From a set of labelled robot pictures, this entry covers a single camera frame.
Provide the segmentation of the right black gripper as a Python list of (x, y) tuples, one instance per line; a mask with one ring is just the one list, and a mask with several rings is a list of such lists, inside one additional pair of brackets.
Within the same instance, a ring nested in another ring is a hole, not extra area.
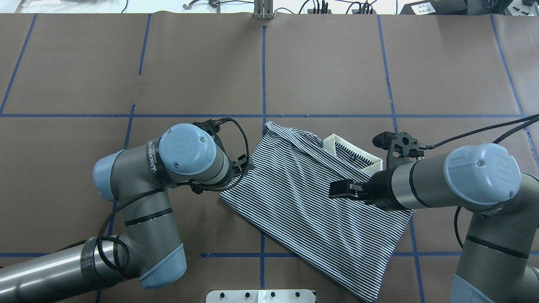
[(372, 144), (387, 151), (386, 169), (377, 171), (367, 182), (351, 179), (331, 182), (329, 198), (349, 198), (363, 202), (396, 202), (392, 180), (397, 169), (412, 163), (410, 158), (419, 159), (424, 155), (424, 145), (407, 132), (382, 132), (372, 138)]

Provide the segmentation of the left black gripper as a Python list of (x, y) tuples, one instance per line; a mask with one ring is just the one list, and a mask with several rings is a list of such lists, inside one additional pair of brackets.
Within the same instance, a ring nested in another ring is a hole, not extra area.
[[(245, 153), (240, 155), (236, 161), (231, 160), (229, 155), (227, 155), (223, 142), (218, 136), (218, 132), (221, 130), (221, 125), (228, 122), (233, 123), (237, 127), (244, 140)], [(221, 157), (222, 161), (218, 174), (212, 179), (208, 181), (196, 181), (191, 179), (189, 181), (191, 190), (195, 194), (201, 194), (204, 191), (223, 192), (237, 186), (239, 182), (241, 182), (242, 179), (248, 174), (248, 171), (254, 169), (254, 165), (252, 164), (250, 158), (250, 146), (248, 143), (248, 138), (239, 122), (237, 122), (235, 119), (210, 119), (204, 122), (194, 122), (193, 125), (202, 129), (204, 132), (209, 134), (210, 138), (213, 139), (217, 148), (216, 160), (214, 163), (217, 164), (218, 157)]]

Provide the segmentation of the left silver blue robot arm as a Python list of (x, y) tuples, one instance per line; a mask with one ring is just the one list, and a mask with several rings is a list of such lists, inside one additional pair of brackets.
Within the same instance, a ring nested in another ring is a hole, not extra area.
[(97, 161), (94, 186), (117, 206), (95, 237), (3, 268), (2, 303), (56, 302), (131, 279), (153, 290), (181, 278), (187, 261), (168, 192), (226, 191), (253, 168), (249, 148), (237, 161), (225, 153), (217, 133), (227, 122), (235, 119), (179, 123)]

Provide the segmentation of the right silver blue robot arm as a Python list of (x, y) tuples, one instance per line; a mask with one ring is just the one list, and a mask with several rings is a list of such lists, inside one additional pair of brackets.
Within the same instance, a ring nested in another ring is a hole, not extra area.
[(331, 182), (330, 198), (385, 211), (458, 206), (473, 213), (450, 293), (452, 303), (537, 303), (538, 269), (528, 265), (538, 228), (538, 178), (520, 172), (497, 143), (462, 146), (424, 159), (406, 132), (372, 140), (387, 169), (367, 182)]

